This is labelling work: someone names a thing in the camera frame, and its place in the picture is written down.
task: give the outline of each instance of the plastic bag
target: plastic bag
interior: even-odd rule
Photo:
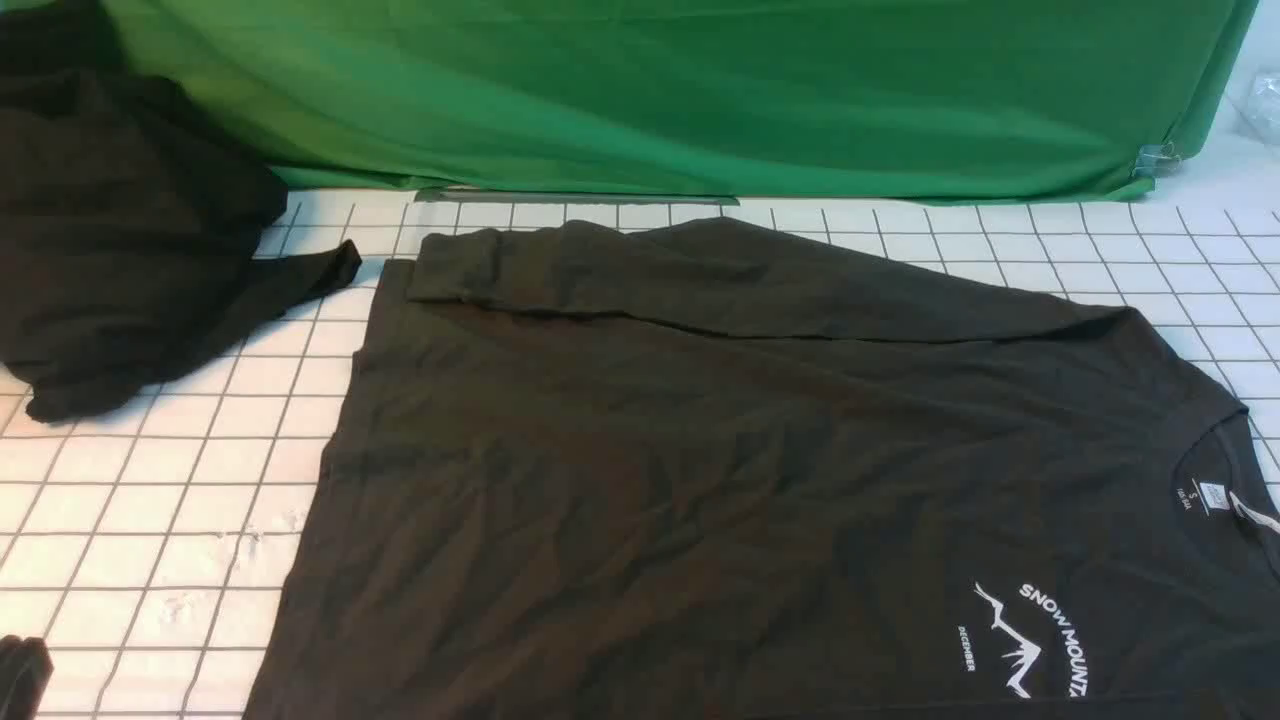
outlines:
[[[1280,70],[1262,70],[1244,106],[1244,117],[1267,145],[1280,145]]]

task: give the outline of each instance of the printed logo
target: printed logo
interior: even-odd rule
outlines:
[[[1005,634],[1016,643],[1016,650],[1001,656],[1009,660],[1009,679],[1005,682],[1005,687],[1015,696],[1029,700],[1032,693],[1027,689],[1025,680],[1033,671],[1038,671],[1037,661],[1044,652],[1043,647],[1032,642],[1010,624],[1006,619],[1007,606],[1002,600],[983,589],[977,582],[973,584],[973,592],[991,606],[991,629]],[[1076,638],[1075,624],[1062,612],[1056,600],[1037,589],[1036,585],[1023,584],[1018,589],[1018,594],[1030,601],[1052,620],[1057,629],[1059,639],[1062,643],[1062,652],[1066,655],[1066,666],[1070,669],[1068,696],[1084,697],[1089,692],[1089,662],[1079,638]],[[960,626],[960,638],[965,652],[966,669],[973,673],[977,667],[977,660],[972,652],[969,633],[963,625]]]
[[[973,584],[973,591],[978,593],[983,600],[991,603],[991,610],[995,615],[995,619],[991,621],[991,629],[1000,630],[1006,635],[1014,638],[1014,642],[1016,642],[1019,646],[1018,650],[1015,650],[1014,652],[1001,656],[1001,657],[1014,659],[1012,664],[1014,674],[1009,678],[1009,682],[1005,683],[1005,685],[1009,687],[1009,689],[1014,691],[1014,694],[1016,694],[1018,697],[1023,698],[1032,697],[1032,693],[1027,692],[1027,688],[1023,687],[1023,678],[1027,676],[1027,673],[1030,673],[1032,665],[1034,665],[1036,661],[1039,660],[1039,653],[1041,653],[1039,646],[1024,638],[1021,633],[1015,630],[1009,623],[1005,623],[1004,602],[1000,602],[998,600],[988,594],[986,591],[982,589],[982,585],[979,585],[978,583]]]

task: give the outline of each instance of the size label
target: size label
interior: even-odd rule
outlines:
[[[1215,483],[1201,483],[1201,497],[1204,505],[1213,510],[1230,510],[1231,501],[1226,497],[1226,488]]]

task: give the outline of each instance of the black t-shirt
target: black t-shirt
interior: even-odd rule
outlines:
[[[246,717],[1270,717],[1274,515],[1134,310],[730,220],[431,236]]]

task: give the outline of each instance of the grid line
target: grid line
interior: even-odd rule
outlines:
[[[351,225],[351,218],[355,215],[355,213],[356,213],[356,206],[352,205],[351,206],[351,213],[347,215],[347,225],[348,227]],[[458,210],[458,214],[460,215],[462,214],[461,209]],[[515,219],[515,217],[516,217],[516,205],[512,204],[511,205],[511,218]],[[346,233],[347,233],[347,228],[344,227],[343,228],[343,234],[346,234]],[[323,299],[320,301],[320,307],[316,309],[316,315],[317,316],[320,314],[320,310],[324,309],[324,304],[329,299],[326,297],[326,299]],[[307,336],[307,341],[303,345],[303,347],[307,347],[307,346],[311,345],[311,337],[314,337],[314,334],[315,334],[315,325],[314,324],[311,325],[310,333],[311,334]],[[294,368],[293,380],[289,384],[289,392],[291,393],[298,386],[298,378],[301,377],[301,372],[300,372],[301,368],[302,368],[302,359],[300,357],[297,368]],[[288,418],[288,404],[285,405],[285,409],[280,411],[280,416],[275,421],[275,433],[274,433],[275,436],[279,436],[280,434],[280,429],[284,428],[284,420],[285,420],[285,418]],[[261,497],[261,495],[262,495],[262,484],[264,484],[264,480],[266,479],[266,469],[270,466],[271,454],[275,452],[276,442],[278,442],[278,439],[273,437],[271,445],[270,445],[270,447],[266,451],[266,460],[262,462],[262,469],[261,469],[261,471],[259,474],[259,478],[257,478],[257,480],[259,480],[257,486],[253,488],[253,495],[250,498],[248,507],[244,510],[244,519],[241,521],[241,532],[236,536],[236,543],[234,543],[234,547],[232,548],[232,561],[228,562],[228,565],[227,565],[227,573],[223,577],[221,588],[218,591],[218,600],[214,601],[214,612],[212,612],[212,618],[210,618],[210,620],[209,620],[209,629],[205,632],[205,642],[204,642],[204,644],[200,648],[200,656],[196,659],[196,667],[195,667],[195,670],[191,674],[191,683],[187,685],[187,691],[182,696],[182,715],[186,715],[187,707],[191,705],[191,693],[195,692],[195,689],[196,689],[196,683],[200,680],[200,671],[201,671],[201,669],[205,665],[205,657],[209,655],[209,646],[210,646],[210,643],[214,639],[214,630],[218,628],[218,619],[219,619],[219,614],[220,614],[221,607],[223,607],[223,600],[227,597],[227,585],[230,583],[232,574],[236,571],[236,559],[239,557],[241,543],[244,541],[244,536],[248,534],[248,527],[250,527],[250,523],[253,519],[253,509],[257,505],[259,497]],[[99,706],[95,707],[95,711],[97,711],[100,708],[101,700],[102,700],[101,696],[99,696]]]
[[[301,202],[298,202],[298,208],[294,210],[293,218],[289,219],[289,227],[285,231],[284,242],[280,245],[280,256],[284,255],[284,250],[289,245],[289,238],[293,234],[293,228],[296,227],[294,223],[296,223],[296,220],[298,218],[298,214],[302,210],[303,202],[305,202],[305,200],[301,201]],[[356,204],[352,202],[351,210],[348,210],[348,213],[347,213],[347,222],[348,223],[351,222],[351,217],[355,214],[355,211],[356,211]],[[238,345],[237,352],[236,352],[236,359],[232,360],[232,366],[230,366],[230,369],[227,373],[227,378],[223,380],[223,392],[227,392],[227,389],[230,387],[232,378],[236,377],[236,368],[239,365],[239,361],[243,357],[244,347],[246,346],[247,346],[247,341],[242,341]],[[156,398],[152,400],[151,407],[155,407],[155,404],[159,402],[160,395],[161,395],[160,392],[156,393]],[[147,573],[147,582],[145,584],[146,589],[143,589],[142,592],[138,593],[138,602],[137,602],[137,605],[133,606],[133,612],[129,616],[129,621],[125,624],[124,634],[122,635],[122,639],[120,639],[122,646],[129,642],[129,635],[133,634],[133,629],[137,626],[137,623],[138,623],[138,616],[142,614],[142,606],[146,605],[147,594],[150,594],[151,588],[155,584],[156,573],[160,570],[160,564],[164,560],[165,550],[168,550],[169,541],[174,537],[172,533],[174,532],[174,528],[178,524],[178,518],[182,515],[182,507],[183,507],[183,505],[187,501],[188,493],[191,492],[192,479],[195,479],[196,471],[200,469],[200,461],[201,461],[201,459],[204,459],[205,451],[209,448],[209,439],[210,439],[210,436],[212,434],[214,425],[218,423],[218,415],[219,415],[219,413],[221,413],[223,401],[224,401],[224,397],[219,397],[216,400],[216,402],[214,405],[214,411],[209,416],[209,424],[205,427],[205,437],[204,437],[204,439],[200,441],[200,448],[196,451],[195,460],[191,464],[191,470],[187,474],[187,484],[178,493],[178,500],[177,500],[177,502],[173,506],[173,515],[169,516],[169,523],[168,523],[168,528],[166,528],[165,536],[160,539],[160,547],[156,550],[155,560],[152,560],[151,569]],[[142,432],[142,429],[145,427],[146,427],[146,419],[143,419],[143,421],[138,423],[138,433],[140,434],[141,434],[141,432]],[[137,439],[134,439],[133,446],[137,447]],[[122,468],[120,468],[120,474],[122,475],[124,473],[124,468],[127,468],[127,464],[122,465]],[[118,477],[115,486],[119,487],[119,484],[120,483],[119,483],[119,477]],[[252,511],[252,509],[247,510],[246,514],[248,514],[251,511]],[[84,543],[86,548],[87,548],[88,544],[92,544],[92,542],[93,542],[92,539],[87,541]],[[234,565],[234,555],[232,556],[232,564]],[[214,618],[212,620],[210,620],[210,625],[212,625],[215,621],[216,621],[216,618]],[[102,712],[102,700],[106,697],[106,691],[111,687],[111,682],[115,679],[115,674],[119,671],[120,662],[123,660],[124,660],[124,651],[122,650],[122,651],[118,651],[115,653],[115,657],[111,660],[111,669],[108,671],[106,678],[102,680],[102,685],[97,691],[97,697],[93,701],[93,712],[92,712],[91,717],[99,717],[99,716],[101,716],[101,712]],[[200,666],[197,664],[195,671],[192,673],[192,683],[195,683],[195,679],[198,675],[200,675]]]
[[[991,252],[991,261],[996,264],[996,272],[1000,273],[1000,282],[1005,287],[1009,287],[1009,277],[1005,275],[1005,266],[1000,263],[1000,256],[996,255],[996,243],[991,242],[991,233],[987,232],[987,222],[982,219],[982,213],[977,209],[974,209],[973,214],[978,217],[978,227],[982,228],[982,238],[987,241],[987,252]]]
[[[138,446],[138,437],[142,434],[142,425],[146,424],[147,415],[151,414],[151,409],[156,405],[156,398],[159,396],[151,396],[147,402],[147,409],[142,414],[142,421],[138,423],[138,429],[129,439],[129,450],[124,454],[124,462],[120,462],[120,469],[115,471],[115,479],[111,480],[111,489],[106,493],[106,500],[102,501],[102,509],[97,511],[97,519],[93,520],[93,529],[90,530],[90,538],[84,541],[84,547],[81,548],[79,559],[76,560],[76,568],[72,574],[67,577],[67,584],[61,588],[61,594],[58,598],[58,603],[54,606],[52,614],[49,616],[49,623],[45,625],[44,637],[49,637],[54,632],[54,623],[58,621],[58,615],[63,611],[63,606],[67,603],[67,596],[72,592],[72,585],[76,583],[76,577],[79,575],[81,568],[84,565],[84,559],[88,557],[88,548],[93,544],[93,536],[99,532],[102,525],[102,518],[106,518],[106,511],[111,507],[111,500],[115,497],[115,491],[120,487],[120,478],[124,477],[124,469],[129,464],[129,459],[133,457],[133,448]]]

